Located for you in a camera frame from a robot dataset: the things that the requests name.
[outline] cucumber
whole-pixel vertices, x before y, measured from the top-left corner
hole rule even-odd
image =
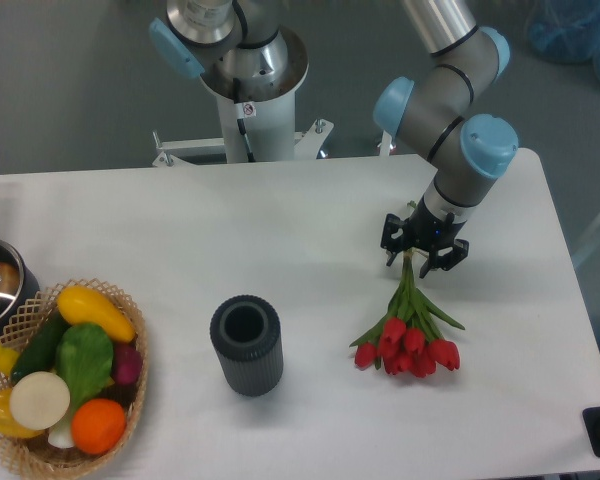
[[[11,383],[15,385],[31,373],[50,370],[56,360],[58,344],[69,327],[58,311],[53,312],[18,357],[11,370]]]

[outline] artificial vegetable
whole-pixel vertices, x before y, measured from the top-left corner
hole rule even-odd
[[[20,354],[11,370],[11,383],[16,384],[31,373],[50,370],[58,344],[69,326],[59,312],[52,313]]]
[[[126,427],[127,418],[119,403],[94,398],[76,412],[71,422],[71,435],[80,450],[100,455],[118,443]]]
[[[58,309],[71,325],[100,325],[115,342],[129,343],[136,336],[131,321],[97,290],[82,285],[66,287],[58,295]]]
[[[49,432],[49,443],[73,446],[71,421],[76,411],[108,383],[113,364],[113,343],[95,323],[75,325],[64,334],[56,355],[56,370],[69,387],[71,403],[65,416]]]
[[[131,345],[117,343],[113,349],[111,377],[118,385],[135,383],[142,372],[142,355]]]
[[[57,375],[35,372],[13,387],[11,415],[23,427],[44,430],[60,421],[69,408],[69,389]]]
[[[11,392],[11,388],[0,390],[0,433],[15,438],[33,438],[41,435],[43,430],[25,428],[14,420],[9,406]]]
[[[8,377],[19,356],[14,349],[3,347],[0,343],[0,373]]]

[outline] blue plastic bag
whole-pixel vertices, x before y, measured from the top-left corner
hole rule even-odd
[[[547,60],[591,60],[600,42],[600,0],[539,0],[530,16],[527,38]]]

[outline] yellow bell pepper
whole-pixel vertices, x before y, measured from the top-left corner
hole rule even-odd
[[[15,350],[0,344],[0,372],[8,377],[19,356],[20,354]]]
[[[71,325],[95,323],[114,342],[129,343],[136,336],[131,321],[97,290],[81,285],[66,287],[57,302],[60,315]]]
[[[44,430],[30,430],[13,419],[9,408],[10,399],[10,388],[0,390],[0,433],[15,438],[33,438],[41,435]]]

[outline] gray floor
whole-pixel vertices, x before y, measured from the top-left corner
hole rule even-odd
[[[165,141],[220,136],[213,99],[172,73],[149,42],[147,26],[164,3],[0,1],[0,173],[148,167],[153,129]],[[506,118],[522,145],[539,153],[572,247],[600,211],[600,84],[590,65],[555,65],[533,54],[524,40],[532,2],[468,3],[513,49],[506,74],[472,113]],[[284,23],[303,38],[310,59],[297,129],[324,117],[336,124],[332,156],[374,154],[378,95],[395,77],[417,81],[430,67],[402,7],[392,0],[285,5]],[[533,205],[521,191],[512,208]],[[600,345],[600,249],[578,278]]]

